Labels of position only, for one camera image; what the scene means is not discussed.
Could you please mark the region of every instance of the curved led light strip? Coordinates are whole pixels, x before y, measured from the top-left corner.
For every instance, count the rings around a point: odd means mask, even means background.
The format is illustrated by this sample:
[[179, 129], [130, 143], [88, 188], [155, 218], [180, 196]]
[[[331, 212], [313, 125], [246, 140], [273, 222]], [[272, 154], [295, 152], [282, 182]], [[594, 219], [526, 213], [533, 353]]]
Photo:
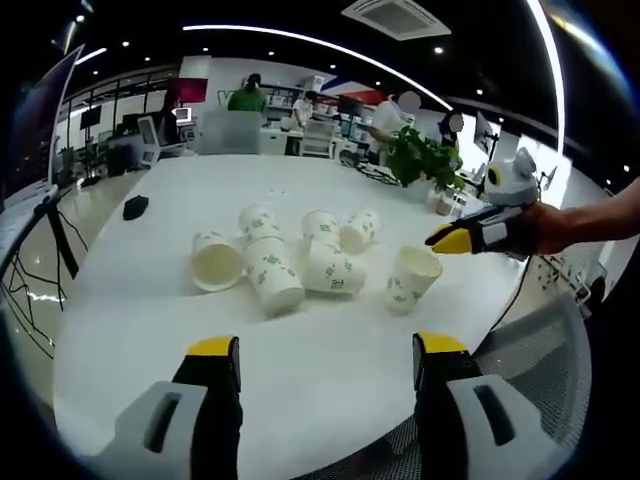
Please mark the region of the curved led light strip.
[[420, 85], [415, 80], [411, 80], [406, 75], [401, 74], [397, 70], [394, 70], [393, 68], [388, 67], [388, 66], [384, 65], [383, 63], [380, 63], [380, 62], [374, 60], [373, 58], [369, 58], [369, 57], [367, 57], [365, 55], [362, 55], [361, 53], [354, 52], [353, 50], [349, 50], [348, 48], [341, 47], [340, 45], [336, 45], [335, 43], [325, 42], [324, 40], [319, 40], [317, 38], [308, 37], [306, 35], [300, 35], [299, 33], [285, 32], [284, 30], [276, 30], [276, 29], [273, 29], [273, 28], [249, 27], [249, 26], [245, 26], [245, 25], [189, 25], [189, 26], [186, 26], [186, 27], [182, 27], [182, 30], [185, 31], [185, 32], [192, 31], [192, 30], [242, 30], [242, 31], [246, 31], [246, 32], [259, 32], [259, 33], [270, 33], [270, 34], [273, 34], [273, 35], [281, 35], [283, 37], [295, 38], [297, 40], [303, 40], [305, 42], [311, 42], [311, 43], [315, 43], [317, 45], [322, 45], [323, 47], [328, 47], [328, 48], [332, 48], [334, 50], [338, 50], [339, 52], [346, 53], [347, 55], [351, 55], [352, 57], [355, 57], [355, 58], [357, 58], [359, 60], [362, 60], [362, 61], [365, 61], [367, 63], [370, 63], [371, 65], [374, 65], [374, 66], [376, 66], [378, 68], [381, 68], [382, 70], [385, 70], [386, 72], [389, 72], [390, 74], [395, 75], [399, 79], [404, 80], [409, 85], [415, 87], [417, 90], [420, 90], [425, 95], [428, 95], [429, 97], [434, 99], [436, 102], [438, 102], [440, 105], [442, 105], [447, 110], [453, 110], [453, 107], [451, 105], [449, 105], [442, 98], [437, 96], [431, 90], [429, 90], [429, 89], [423, 87], [422, 85]]
[[553, 84], [556, 90], [556, 105], [558, 110], [558, 153], [562, 155], [564, 149], [564, 130], [565, 130], [565, 111], [564, 111], [564, 82], [562, 81], [562, 69], [560, 68], [560, 57], [558, 49], [553, 40], [551, 27], [547, 22], [547, 17], [542, 10], [539, 0], [526, 0], [527, 5], [533, 13], [533, 17], [538, 24], [540, 34], [544, 40], [544, 46], [547, 49], [549, 63], [551, 64], [551, 74], [553, 75]]

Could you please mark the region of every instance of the person in green shirt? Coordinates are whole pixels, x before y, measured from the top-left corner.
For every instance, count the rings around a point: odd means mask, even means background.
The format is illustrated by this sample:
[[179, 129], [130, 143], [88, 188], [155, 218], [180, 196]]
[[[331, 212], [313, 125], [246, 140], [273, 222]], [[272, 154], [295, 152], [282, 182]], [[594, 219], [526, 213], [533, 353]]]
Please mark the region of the person in green shirt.
[[249, 75], [246, 85], [231, 95], [227, 109], [229, 111], [262, 112], [266, 101], [258, 88], [261, 80], [259, 73]]

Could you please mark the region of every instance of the ceiling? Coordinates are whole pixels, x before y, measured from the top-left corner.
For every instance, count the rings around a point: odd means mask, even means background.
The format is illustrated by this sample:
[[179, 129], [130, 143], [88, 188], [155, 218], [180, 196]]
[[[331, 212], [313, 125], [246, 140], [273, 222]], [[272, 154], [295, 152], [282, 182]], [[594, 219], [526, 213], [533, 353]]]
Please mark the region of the ceiling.
[[[383, 33], [340, 15], [352, 0], [324, 0], [316, 4], [290, 0], [271, 2], [202, 2], [180, 0], [93, 0], [93, 13], [83, 10], [79, 0], [47, 2], [38, 12], [28, 45], [20, 45], [22, 58], [32, 61], [20, 69], [24, 79], [37, 79], [60, 58], [51, 39], [79, 13], [86, 19], [79, 25], [72, 46], [86, 43], [85, 53], [101, 47], [108, 51], [80, 65], [70, 89], [77, 91], [98, 80], [146, 66], [179, 63], [184, 55], [208, 54], [290, 63], [331, 71], [365, 85], [404, 91], [404, 82], [366, 62], [346, 54], [299, 40], [250, 32], [195, 31], [181, 27], [193, 24], [239, 24], [287, 30], [326, 40], [355, 50], [418, 81], [441, 97], [481, 101], [505, 111], [516, 112], [557, 128], [556, 100], [551, 69], [538, 28], [524, 0], [417, 0], [441, 20], [452, 34], [398, 42]], [[546, 7], [566, 2], [545, 1]], [[611, 45], [632, 80], [640, 79], [640, 61], [630, 48], [634, 32], [631, 21], [612, 16], [607, 2], [574, 2], [585, 18]], [[599, 182], [612, 179], [614, 188], [624, 186], [630, 175], [621, 165], [637, 163], [625, 155], [637, 132], [632, 107], [612, 87], [580, 49], [578, 42], [551, 23], [556, 39], [567, 95], [567, 136], [590, 152], [583, 155], [571, 145], [565, 154], [579, 168]], [[122, 46], [123, 41], [130, 46]], [[436, 55], [435, 47], [444, 49]], [[335, 64], [335, 70], [329, 65]], [[478, 96], [477, 89], [484, 94]], [[425, 98], [423, 106], [438, 105]], [[462, 110], [475, 110], [458, 105]], [[553, 136], [508, 115], [486, 113], [489, 120], [504, 116], [504, 128], [525, 133], [554, 146]]]

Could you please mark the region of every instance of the chair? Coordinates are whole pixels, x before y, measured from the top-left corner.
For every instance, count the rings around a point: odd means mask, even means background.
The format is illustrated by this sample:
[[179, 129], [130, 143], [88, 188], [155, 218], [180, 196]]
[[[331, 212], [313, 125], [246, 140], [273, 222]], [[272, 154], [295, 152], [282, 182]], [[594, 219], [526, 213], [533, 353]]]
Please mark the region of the chair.
[[333, 122], [309, 120], [300, 140], [300, 155], [303, 157], [332, 158]]
[[138, 118], [138, 128], [142, 135], [141, 165], [152, 167], [160, 157], [179, 157], [185, 150], [184, 143], [161, 147], [156, 127], [153, 124], [153, 117], [151, 116]]
[[203, 116], [200, 155], [259, 154], [260, 112], [213, 110]]

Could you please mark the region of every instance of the person's arm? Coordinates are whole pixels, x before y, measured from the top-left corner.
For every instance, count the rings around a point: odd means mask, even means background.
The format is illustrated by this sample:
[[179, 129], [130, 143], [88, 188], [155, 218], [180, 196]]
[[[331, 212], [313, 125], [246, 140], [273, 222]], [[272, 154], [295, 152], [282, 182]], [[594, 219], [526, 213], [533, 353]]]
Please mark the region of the person's arm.
[[[599, 205], [558, 210], [544, 203], [536, 203], [522, 215], [509, 220], [507, 228], [521, 232], [521, 239], [534, 239], [533, 253], [540, 255], [553, 255], [576, 243], [633, 237], [640, 234], [640, 179]], [[491, 250], [527, 250], [528, 247], [519, 245], [516, 238], [518, 236], [498, 242]]]
[[573, 243], [624, 240], [640, 233], [640, 178], [600, 205], [563, 211]]
[[233, 111], [237, 108], [236, 103], [238, 102], [238, 91], [236, 90], [231, 94], [231, 98], [229, 99], [229, 103], [227, 103], [227, 110]]

